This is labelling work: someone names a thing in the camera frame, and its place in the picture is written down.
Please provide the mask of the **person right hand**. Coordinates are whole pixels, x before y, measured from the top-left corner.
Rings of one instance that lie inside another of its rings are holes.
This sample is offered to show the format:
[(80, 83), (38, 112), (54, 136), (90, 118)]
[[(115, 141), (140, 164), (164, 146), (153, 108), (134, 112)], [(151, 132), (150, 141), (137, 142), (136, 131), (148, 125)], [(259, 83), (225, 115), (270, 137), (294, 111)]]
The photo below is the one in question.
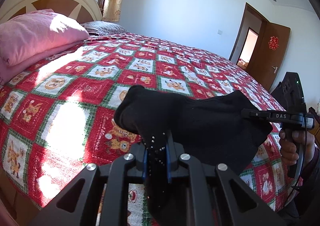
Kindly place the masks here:
[(295, 165), (300, 159), (294, 142), (305, 146), (304, 166), (312, 161), (315, 154), (315, 137), (313, 134), (308, 131), (291, 132), (290, 130), (281, 129), (279, 137), (281, 160), (284, 164), (288, 166)]

